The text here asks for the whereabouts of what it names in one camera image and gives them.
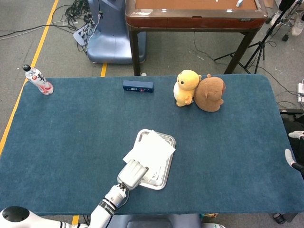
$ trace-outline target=yellow floor line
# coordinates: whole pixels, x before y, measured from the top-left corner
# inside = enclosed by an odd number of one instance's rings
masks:
[[[48,24],[48,25],[52,22],[52,15],[53,15],[53,12],[54,12],[55,9],[56,9],[57,4],[58,4],[58,0],[55,0],[55,1],[54,1],[54,4],[53,4],[53,7],[52,7],[52,10],[51,10],[51,12],[50,12],[50,14],[49,14],[49,17],[48,17],[48,19],[47,19],[47,24]],[[31,67],[35,67],[35,65],[36,65],[36,62],[37,62],[37,59],[38,59],[38,57],[39,57],[40,51],[41,51],[41,49],[42,49],[44,40],[45,40],[45,38],[46,38],[46,36],[47,36],[47,33],[48,33],[48,28],[49,28],[49,26],[46,26],[46,27],[44,28],[44,31],[43,31],[43,33],[42,33],[42,37],[41,37],[41,39],[40,39],[40,42],[39,42],[39,44],[38,44],[37,50],[36,50],[36,52],[35,52],[35,55],[34,55],[34,58],[33,58],[32,64],[31,64]],[[12,113],[11,113],[11,115],[10,115],[9,122],[8,122],[8,124],[6,125],[6,128],[5,128],[5,130],[4,130],[3,136],[2,136],[2,138],[1,138],[1,141],[0,141],[0,156],[1,156],[1,154],[2,154],[2,151],[3,151],[3,148],[4,148],[4,144],[5,144],[5,142],[6,142],[6,139],[7,139],[7,137],[8,137],[9,131],[10,131],[11,123],[13,122],[13,118],[14,118],[16,109],[17,109],[17,107],[18,107],[19,101],[20,101],[20,97],[21,97],[21,94],[22,94],[23,86],[24,86],[24,84],[25,84],[26,82],[27,82],[27,79],[24,80],[24,83],[23,83],[23,85],[22,85],[21,91],[20,91],[20,93],[19,93],[19,96],[18,96],[17,101],[16,101],[16,103],[15,103],[15,106],[14,106],[14,108],[13,108],[13,111],[12,111]]]
[[[72,225],[77,225],[79,222],[79,215],[74,215],[72,220]]]
[[[108,65],[106,63],[103,63],[103,67],[101,68],[101,73],[100,73],[100,77],[105,77],[105,73],[106,73],[106,67]]]

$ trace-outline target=brown table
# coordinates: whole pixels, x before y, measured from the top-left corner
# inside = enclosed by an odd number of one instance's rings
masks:
[[[231,74],[267,19],[263,0],[126,0],[134,75],[140,76],[137,34],[142,31],[240,32],[225,74]]]

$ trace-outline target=bottle cap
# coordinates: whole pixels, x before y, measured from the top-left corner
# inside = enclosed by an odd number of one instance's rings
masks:
[[[23,67],[22,67],[22,69],[24,70],[24,71],[30,71],[30,66],[29,65],[23,65]]]

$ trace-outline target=tripod stand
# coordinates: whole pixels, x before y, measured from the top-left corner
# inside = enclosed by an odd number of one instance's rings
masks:
[[[256,68],[255,68],[255,74],[257,73],[257,68],[258,68],[258,65],[259,65],[262,53],[263,53],[263,60],[265,60],[265,45],[266,45],[267,38],[272,34],[272,32],[275,29],[275,27],[281,22],[281,18],[284,16],[284,14],[286,13],[286,11],[293,5],[293,3],[295,1],[296,0],[290,0],[290,2],[288,3],[288,5],[285,7],[285,9],[283,10],[283,12],[280,14],[280,16],[278,17],[278,19],[273,24],[273,26],[270,29],[268,29],[268,31],[267,31],[265,37],[262,39],[262,41],[259,41],[259,42],[255,43],[255,44],[252,44],[252,45],[248,46],[248,48],[250,48],[250,47],[254,47],[254,46],[258,45],[258,47],[256,48],[256,50],[254,51],[254,53],[252,54],[252,56],[250,57],[250,59],[248,60],[248,62],[245,65],[241,64],[240,62],[238,63],[248,74],[250,74],[250,72],[248,70],[248,66],[249,66],[250,62],[252,61],[252,59],[258,53],[258,58],[257,58],[257,63],[256,63]],[[302,0],[298,0],[297,5],[301,5],[301,4],[302,4]],[[219,60],[219,59],[224,58],[224,57],[227,57],[227,56],[233,57],[233,54],[235,54],[235,53],[236,52],[232,52],[232,53],[226,54],[224,56],[221,56],[219,58],[214,59],[214,61]]]

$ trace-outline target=blue box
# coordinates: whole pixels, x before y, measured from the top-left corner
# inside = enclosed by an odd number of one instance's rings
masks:
[[[123,89],[126,91],[147,92],[153,93],[153,82],[140,82],[140,81],[123,81]]]

